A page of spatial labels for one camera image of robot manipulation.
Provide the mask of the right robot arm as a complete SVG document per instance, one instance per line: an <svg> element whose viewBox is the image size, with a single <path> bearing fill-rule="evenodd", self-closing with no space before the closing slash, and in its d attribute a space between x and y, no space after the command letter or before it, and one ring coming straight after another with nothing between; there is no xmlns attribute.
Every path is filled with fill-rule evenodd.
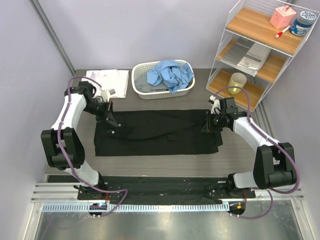
<svg viewBox="0 0 320 240"><path fill-rule="evenodd" d="M281 143L266 134L246 111L238 109L233 97L210 96L208 102L212 108L206 112L204 132L230 129L255 151L252 171L228 175L225 190L230 197L236 198L252 188L265 190L297 183L294 148L290 143Z"/></svg>

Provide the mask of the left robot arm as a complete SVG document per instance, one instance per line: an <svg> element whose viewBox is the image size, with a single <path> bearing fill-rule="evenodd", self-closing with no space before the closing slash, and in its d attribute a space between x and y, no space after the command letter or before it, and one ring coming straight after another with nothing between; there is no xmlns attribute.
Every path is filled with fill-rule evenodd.
<svg viewBox="0 0 320 240"><path fill-rule="evenodd" d="M74 77L68 82L57 120L50 129L41 132L40 138L48 165L71 174L80 182L80 191L89 189L89 194L100 200L110 191L102 175L86 162L77 126L82 112L94 115L97 122L107 123L114 129L121 124L114 116L108 90L86 76L79 77L78 86L72 85L73 80Z"/></svg>

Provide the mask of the black long sleeve shirt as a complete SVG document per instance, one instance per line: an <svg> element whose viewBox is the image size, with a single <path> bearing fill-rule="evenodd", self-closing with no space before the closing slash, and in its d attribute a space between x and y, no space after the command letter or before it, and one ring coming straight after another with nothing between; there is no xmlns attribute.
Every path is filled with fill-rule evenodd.
<svg viewBox="0 0 320 240"><path fill-rule="evenodd" d="M219 130L204 132L205 109L118 111L120 127L98 122L97 157L214 154L223 144Z"/></svg>

